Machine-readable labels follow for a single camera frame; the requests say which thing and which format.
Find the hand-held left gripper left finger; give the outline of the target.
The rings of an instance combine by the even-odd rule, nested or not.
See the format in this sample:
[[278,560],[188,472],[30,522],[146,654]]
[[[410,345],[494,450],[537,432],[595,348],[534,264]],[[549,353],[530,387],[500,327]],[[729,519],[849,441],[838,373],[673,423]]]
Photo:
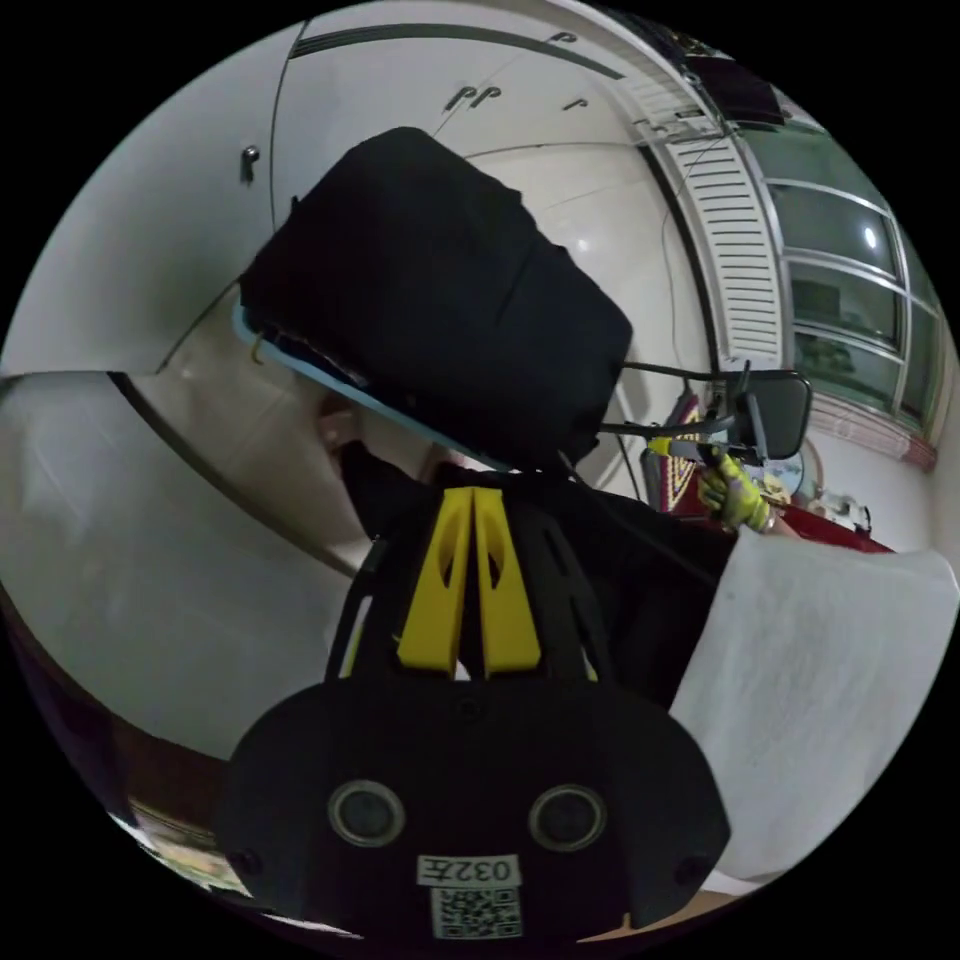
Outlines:
[[397,655],[406,669],[457,671],[472,530],[473,490],[446,490],[398,637]]

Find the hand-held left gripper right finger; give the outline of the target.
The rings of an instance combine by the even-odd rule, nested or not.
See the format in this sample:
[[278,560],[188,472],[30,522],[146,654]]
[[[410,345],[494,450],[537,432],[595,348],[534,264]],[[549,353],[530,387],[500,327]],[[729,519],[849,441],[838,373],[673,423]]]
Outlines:
[[502,492],[474,488],[473,513],[484,671],[532,672],[540,643]]

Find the person's right hand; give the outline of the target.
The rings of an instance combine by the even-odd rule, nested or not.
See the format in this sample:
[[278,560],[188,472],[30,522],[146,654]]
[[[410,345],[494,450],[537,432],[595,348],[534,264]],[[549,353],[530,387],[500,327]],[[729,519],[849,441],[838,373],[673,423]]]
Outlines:
[[742,464],[718,448],[698,480],[698,497],[711,515],[728,530],[769,532],[776,515]]

